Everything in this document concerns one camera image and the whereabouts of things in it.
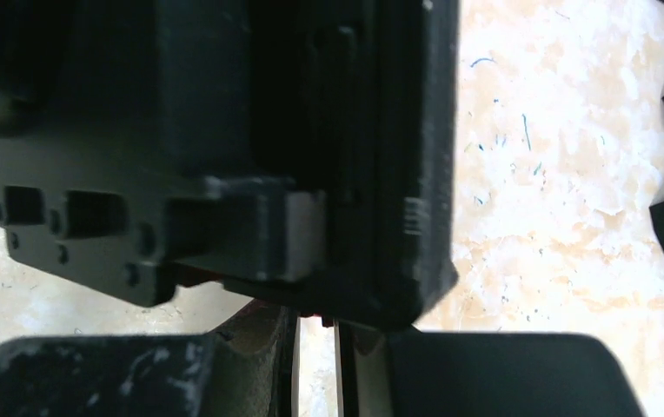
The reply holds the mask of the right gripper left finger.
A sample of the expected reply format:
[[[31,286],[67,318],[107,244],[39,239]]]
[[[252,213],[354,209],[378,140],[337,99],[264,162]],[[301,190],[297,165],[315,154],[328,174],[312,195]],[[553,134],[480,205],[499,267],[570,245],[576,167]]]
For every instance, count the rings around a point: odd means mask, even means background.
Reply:
[[[212,335],[212,416],[297,416],[299,317],[292,308],[235,313]]]

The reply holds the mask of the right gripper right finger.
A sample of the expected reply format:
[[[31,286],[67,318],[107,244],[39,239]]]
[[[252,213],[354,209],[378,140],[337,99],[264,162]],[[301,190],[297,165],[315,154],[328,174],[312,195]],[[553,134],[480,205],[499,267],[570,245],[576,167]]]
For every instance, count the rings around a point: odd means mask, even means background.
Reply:
[[[335,374],[340,416],[393,414],[388,348],[383,333],[337,322]]]

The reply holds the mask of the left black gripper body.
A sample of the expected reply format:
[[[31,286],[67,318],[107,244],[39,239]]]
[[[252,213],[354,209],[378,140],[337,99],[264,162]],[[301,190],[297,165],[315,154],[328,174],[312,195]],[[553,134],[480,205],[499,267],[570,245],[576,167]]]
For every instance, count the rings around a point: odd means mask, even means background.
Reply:
[[[456,1],[0,1],[0,227],[144,307],[378,329],[455,284]]]

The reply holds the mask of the red leather card holder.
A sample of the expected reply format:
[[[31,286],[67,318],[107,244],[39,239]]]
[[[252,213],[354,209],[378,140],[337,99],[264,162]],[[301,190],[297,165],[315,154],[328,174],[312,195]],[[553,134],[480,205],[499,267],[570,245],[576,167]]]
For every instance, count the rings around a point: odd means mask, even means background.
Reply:
[[[182,288],[193,288],[201,286],[208,282],[219,283],[222,288],[224,288],[224,280],[226,275],[218,274],[212,271],[202,270],[198,268],[188,268],[183,272],[183,275],[180,278],[176,279],[176,284]],[[271,307],[280,307],[280,304],[259,300],[257,298],[252,298],[251,301],[243,308],[241,308],[237,314],[240,316],[245,316],[256,311],[260,311],[262,308],[271,308]],[[313,314],[308,311],[301,311],[297,309],[291,309],[291,312],[296,314],[300,318],[315,318],[318,317],[321,320],[321,325],[323,328],[332,328],[335,325],[335,321],[328,317],[320,314]]]

